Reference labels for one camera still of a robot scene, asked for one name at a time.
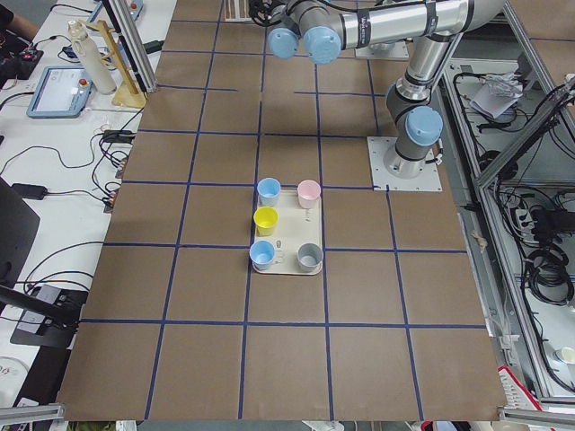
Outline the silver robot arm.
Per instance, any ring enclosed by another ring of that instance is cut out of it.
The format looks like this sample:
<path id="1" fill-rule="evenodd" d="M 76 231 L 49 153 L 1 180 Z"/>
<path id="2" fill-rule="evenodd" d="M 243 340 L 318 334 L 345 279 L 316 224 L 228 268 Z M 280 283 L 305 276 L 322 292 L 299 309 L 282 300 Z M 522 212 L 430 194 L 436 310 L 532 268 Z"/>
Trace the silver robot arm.
<path id="1" fill-rule="evenodd" d="M 387 94 L 398 137 L 384 155 L 389 173 L 410 180 L 440 139 L 443 119 L 429 103 L 446 62 L 463 33 L 482 27 L 503 6 L 483 0 L 379 1 L 349 9 L 329 1 L 251 1 L 249 14 L 271 29 L 268 43 L 276 57 L 291 58 L 303 45 L 317 65 L 330 64 L 343 50 L 385 50 L 413 41 L 410 62 Z"/>

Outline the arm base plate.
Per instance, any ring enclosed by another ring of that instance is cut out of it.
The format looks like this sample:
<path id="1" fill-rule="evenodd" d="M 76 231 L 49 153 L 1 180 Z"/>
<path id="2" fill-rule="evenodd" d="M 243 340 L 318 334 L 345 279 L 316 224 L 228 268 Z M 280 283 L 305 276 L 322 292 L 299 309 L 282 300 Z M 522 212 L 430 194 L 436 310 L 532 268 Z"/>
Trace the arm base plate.
<path id="1" fill-rule="evenodd" d="M 395 148 L 394 136 L 367 138 L 373 189 L 381 191 L 441 192 L 438 174 L 440 162 L 429 147 L 426 158 L 419 161 L 403 159 Z"/>

